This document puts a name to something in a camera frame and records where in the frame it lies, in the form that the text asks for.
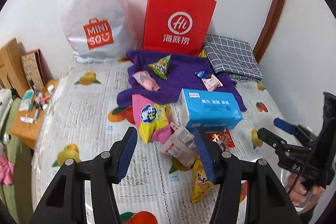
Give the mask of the person's right hand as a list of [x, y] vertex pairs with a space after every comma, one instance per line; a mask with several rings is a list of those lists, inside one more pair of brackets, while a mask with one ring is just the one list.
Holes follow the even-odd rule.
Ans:
[[[297, 175], [295, 173], [291, 173], [288, 177], [286, 184], [286, 191], [289, 193], [290, 199], [294, 206], [299, 206], [306, 201], [307, 198], [307, 188], [303, 186], [301, 183], [301, 179], [297, 180]], [[311, 188], [311, 198], [306, 205], [306, 208], [311, 208], [317, 205], [319, 199], [324, 194], [325, 189], [320, 186], [313, 186]]]

